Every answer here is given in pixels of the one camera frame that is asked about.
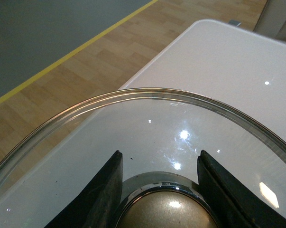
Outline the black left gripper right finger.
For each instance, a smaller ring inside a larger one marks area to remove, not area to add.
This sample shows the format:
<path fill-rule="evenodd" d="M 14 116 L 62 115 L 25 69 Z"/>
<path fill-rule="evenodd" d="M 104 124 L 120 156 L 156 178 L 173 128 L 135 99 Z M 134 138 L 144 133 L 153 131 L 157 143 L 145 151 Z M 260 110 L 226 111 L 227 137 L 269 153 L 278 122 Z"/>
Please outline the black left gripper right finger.
<path fill-rule="evenodd" d="M 197 159 L 200 192 L 224 228 L 286 228 L 286 218 L 260 200 L 207 151 Z"/>

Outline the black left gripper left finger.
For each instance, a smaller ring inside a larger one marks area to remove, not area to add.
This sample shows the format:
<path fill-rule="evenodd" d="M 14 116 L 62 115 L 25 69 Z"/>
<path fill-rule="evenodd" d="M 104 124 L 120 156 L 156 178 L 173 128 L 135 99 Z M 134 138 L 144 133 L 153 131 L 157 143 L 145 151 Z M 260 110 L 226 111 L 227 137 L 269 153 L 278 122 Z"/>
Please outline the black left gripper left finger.
<path fill-rule="evenodd" d="M 47 228 L 107 228 L 122 194 L 123 157 L 116 151 Z"/>

